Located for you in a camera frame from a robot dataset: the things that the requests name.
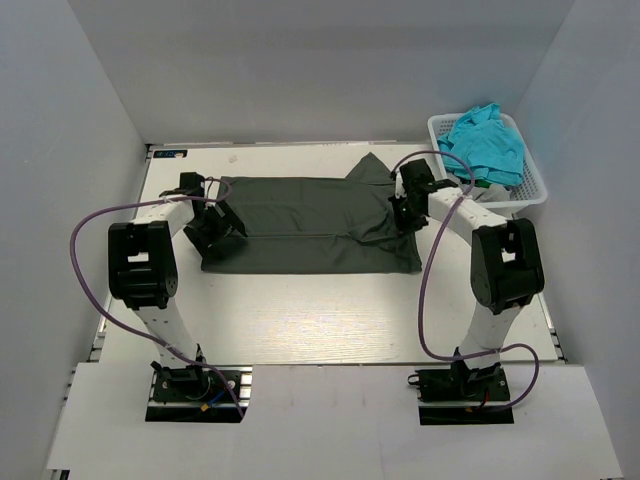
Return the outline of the dark grey t shirt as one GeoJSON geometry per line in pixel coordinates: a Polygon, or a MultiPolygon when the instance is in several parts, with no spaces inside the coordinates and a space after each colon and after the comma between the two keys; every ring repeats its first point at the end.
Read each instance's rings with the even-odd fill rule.
{"type": "Polygon", "coordinates": [[[369,153],[343,178],[230,177],[244,223],[201,261],[220,274],[414,274],[414,235],[398,232],[389,168],[369,153]]]}

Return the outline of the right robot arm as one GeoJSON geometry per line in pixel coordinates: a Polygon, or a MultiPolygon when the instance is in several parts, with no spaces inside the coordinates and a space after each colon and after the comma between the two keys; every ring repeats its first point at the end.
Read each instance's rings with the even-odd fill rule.
{"type": "Polygon", "coordinates": [[[459,188],[413,191],[389,198],[402,233],[415,232],[430,219],[440,223],[423,269],[418,297],[418,338],[432,359],[462,362],[451,374],[453,390],[472,399],[488,385],[486,372],[495,369],[501,354],[532,347],[505,339],[516,317],[545,285],[544,271],[533,223],[508,219],[472,200],[459,188]],[[451,355],[433,352],[425,338],[425,297],[431,270],[444,233],[450,230],[470,247],[470,288],[475,298],[471,323],[451,355]]]}

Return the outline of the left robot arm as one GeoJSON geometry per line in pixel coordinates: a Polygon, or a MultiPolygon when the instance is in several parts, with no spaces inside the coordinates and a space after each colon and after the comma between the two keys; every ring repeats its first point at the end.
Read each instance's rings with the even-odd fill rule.
{"type": "Polygon", "coordinates": [[[233,233],[245,237],[246,227],[226,201],[213,204],[202,197],[173,194],[152,202],[150,209],[108,231],[108,276],[114,298],[142,321],[156,343],[162,367],[181,369],[177,387],[199,399],[211,387],[211,374],[176,302],[178,268],[173,239],[184,233],[197,253],[206,256],[233,233]]]}

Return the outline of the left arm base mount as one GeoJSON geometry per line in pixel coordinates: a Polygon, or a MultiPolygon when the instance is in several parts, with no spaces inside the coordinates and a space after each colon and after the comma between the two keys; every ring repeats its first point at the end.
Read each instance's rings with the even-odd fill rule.
{"type": "Polygon", "coordinates": [[[151,423],[236,424],[246,412],[251,395],[252,368],[222,369],[223,379],[210,369],[187,366],[170,369],[158,362],[154,370],[145,421],[151,423]]]}

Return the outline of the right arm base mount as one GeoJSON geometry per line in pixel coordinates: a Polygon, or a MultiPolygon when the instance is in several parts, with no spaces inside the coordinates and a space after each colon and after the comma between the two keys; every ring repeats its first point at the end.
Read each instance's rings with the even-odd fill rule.
{"type": "Polygon", "coordinates": [[[452,369],[421,369],[407,377],[417,390],[421,426],[509,425],[514,423],[510,390],[500,368],[489,379],[466,382],[452,369]]]}

